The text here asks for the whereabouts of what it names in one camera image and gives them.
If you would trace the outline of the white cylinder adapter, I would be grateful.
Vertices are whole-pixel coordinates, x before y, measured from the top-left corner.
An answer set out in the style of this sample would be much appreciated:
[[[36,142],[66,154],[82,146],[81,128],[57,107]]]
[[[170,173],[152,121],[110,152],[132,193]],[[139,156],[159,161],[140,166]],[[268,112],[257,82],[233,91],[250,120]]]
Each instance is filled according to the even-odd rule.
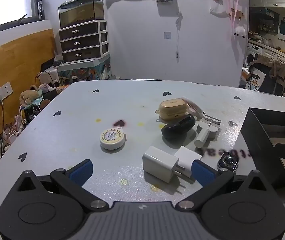
[[[200,121],[197,124],[197,136],[194,141],[196,148],[202,148],[208,139],[215,139],[220,129],[220,123],[214,121]]]

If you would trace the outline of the brown plush toy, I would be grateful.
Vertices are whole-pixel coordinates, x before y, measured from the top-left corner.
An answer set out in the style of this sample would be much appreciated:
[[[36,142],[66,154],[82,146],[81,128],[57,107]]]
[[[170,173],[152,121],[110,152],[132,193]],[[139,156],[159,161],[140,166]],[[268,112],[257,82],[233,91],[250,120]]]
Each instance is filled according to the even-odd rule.
[[[35,85],[31,85],[29,89],[23,91],[20,94],[19,102],[22,106],[26,107],[39,98],[40,95],[38,92],[38,88]]]

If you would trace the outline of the white wall socket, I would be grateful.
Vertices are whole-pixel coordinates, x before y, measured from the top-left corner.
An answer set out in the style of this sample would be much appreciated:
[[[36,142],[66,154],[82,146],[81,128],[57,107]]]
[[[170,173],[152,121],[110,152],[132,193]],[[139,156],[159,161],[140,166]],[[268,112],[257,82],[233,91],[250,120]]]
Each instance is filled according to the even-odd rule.
[[[0,102],[7,98],[9,95],[13,93],[12,86],[10,82],[6,82],[3,86],[0,87]]]

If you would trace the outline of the large white charger plug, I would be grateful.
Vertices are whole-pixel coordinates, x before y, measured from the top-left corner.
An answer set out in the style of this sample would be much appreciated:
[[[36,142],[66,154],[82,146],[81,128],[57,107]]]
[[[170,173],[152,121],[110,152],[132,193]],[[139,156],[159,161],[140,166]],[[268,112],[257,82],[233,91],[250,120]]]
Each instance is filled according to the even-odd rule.
[[[154,146],[150,146],[142,155],[142,168],[148,174],[170,183],[173,176],[181,177],[185,167],[179,165],[179,158]]]

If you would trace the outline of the white tote bag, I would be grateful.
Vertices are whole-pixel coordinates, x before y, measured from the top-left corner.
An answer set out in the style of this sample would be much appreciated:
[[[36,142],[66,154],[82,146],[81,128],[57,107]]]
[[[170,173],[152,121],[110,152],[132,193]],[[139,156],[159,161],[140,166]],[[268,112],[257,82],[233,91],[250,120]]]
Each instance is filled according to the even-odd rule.
[[[266,74],[255,67],[251,69],[243,67],[240,88],[258,91],[262,86],[265,77]]]

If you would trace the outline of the small white charger cube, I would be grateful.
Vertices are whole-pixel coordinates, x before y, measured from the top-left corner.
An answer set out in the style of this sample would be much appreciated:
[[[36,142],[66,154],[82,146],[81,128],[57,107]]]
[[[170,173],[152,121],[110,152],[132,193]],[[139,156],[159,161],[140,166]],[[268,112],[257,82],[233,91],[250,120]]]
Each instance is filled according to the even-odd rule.
[[[194,160],[200,160],[202,158],[202,155],[196,153],[195,151],[189,150],[184,146],[181,146],[175,153],[175,157],[178,158],[178,164],[176,166],[177,171],[190,178],[192,175],[191,167]]]

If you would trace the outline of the white drawer cabinet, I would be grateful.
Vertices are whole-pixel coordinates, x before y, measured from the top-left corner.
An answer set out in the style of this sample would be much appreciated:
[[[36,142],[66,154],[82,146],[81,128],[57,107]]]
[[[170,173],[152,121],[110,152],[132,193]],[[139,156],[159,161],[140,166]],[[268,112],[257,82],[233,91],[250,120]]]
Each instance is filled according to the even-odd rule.
[[[100,59],[109,53],[107,21],[93,20],[59,29],[64,62]]]

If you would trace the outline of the black earbuds case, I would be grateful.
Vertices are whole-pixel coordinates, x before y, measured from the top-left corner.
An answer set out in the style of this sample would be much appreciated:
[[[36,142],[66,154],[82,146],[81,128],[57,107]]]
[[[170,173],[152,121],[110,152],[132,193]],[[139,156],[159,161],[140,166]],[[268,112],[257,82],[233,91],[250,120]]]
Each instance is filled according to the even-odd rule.
[[[161,132],[165,139],[171,140],[181,137],[191,130],[196,123],[196,120],[193,115],[185,115],[180,119],[165,125]]]

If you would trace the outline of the glass fish tank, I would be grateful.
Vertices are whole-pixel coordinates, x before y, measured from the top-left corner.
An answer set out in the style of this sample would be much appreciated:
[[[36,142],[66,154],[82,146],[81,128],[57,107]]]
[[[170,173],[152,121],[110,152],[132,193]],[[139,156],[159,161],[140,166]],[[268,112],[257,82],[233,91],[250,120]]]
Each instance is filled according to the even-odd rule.
[[[104,20],[103,0],[74,0],[58,7],[60,27]]]

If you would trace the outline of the white plush wall toy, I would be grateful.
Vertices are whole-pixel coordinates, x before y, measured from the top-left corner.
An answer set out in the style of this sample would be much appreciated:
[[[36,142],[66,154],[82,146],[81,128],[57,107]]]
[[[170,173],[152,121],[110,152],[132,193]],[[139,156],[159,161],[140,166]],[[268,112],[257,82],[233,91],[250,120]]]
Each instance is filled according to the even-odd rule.
[[[234,30],[234,36],[245,38],[246,37],[246,30],[245,30],[245,28],[242,27],[242,26],[237,26],[235,28],[235,30]]]

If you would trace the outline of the white round tape measure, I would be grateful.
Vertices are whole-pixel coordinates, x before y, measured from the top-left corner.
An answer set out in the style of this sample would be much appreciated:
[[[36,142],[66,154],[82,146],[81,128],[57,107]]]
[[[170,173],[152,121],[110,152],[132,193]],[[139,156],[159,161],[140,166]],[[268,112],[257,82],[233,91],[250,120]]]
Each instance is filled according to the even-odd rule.
[[[100,135],[100,145],[105,150],[117,150],[121,148],[126,141],[126,134],[122,127],[106,129]]]

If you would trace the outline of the silver smartwatch body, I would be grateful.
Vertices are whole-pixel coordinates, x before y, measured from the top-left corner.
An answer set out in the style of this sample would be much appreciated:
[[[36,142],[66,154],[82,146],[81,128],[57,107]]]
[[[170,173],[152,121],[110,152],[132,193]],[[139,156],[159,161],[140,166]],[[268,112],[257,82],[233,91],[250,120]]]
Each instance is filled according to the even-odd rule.
[[[221,172],[231,171],[235,172],[239,165],[238,157],[229,152],[223,152],[223,155],[217,162],[217,169]]]

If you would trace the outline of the white washing machine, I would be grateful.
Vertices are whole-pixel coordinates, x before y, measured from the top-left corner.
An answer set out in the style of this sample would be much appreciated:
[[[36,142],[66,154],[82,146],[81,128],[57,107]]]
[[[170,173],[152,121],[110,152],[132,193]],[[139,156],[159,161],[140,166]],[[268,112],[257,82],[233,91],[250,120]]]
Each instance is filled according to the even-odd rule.
[[[262,53],[263,53],[262,46],[258,46],[256,44],[247,42],[243,67],[248,68],[250,63],[256,60],[258,55],[262,55]]]

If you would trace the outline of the tan earbuds case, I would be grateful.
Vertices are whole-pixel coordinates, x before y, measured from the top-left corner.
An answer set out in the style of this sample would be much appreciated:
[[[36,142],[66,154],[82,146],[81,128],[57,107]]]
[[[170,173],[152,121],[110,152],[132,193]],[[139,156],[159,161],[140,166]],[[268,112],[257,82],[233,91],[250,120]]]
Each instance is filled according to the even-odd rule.
[[[187,103],[183,99],[162,101],[155,113],[166,122],[175,120],[187,114]]]

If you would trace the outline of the black cardboard box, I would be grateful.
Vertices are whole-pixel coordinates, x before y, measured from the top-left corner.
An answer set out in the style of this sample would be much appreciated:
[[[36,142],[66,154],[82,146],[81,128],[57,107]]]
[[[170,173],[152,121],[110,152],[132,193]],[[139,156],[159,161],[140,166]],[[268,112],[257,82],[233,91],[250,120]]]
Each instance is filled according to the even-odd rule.
[[[276,180],[280,163],[275,155],[276,144],[285,144],[285,112],[249,108],[241,128],[256,169],[269,180]]]

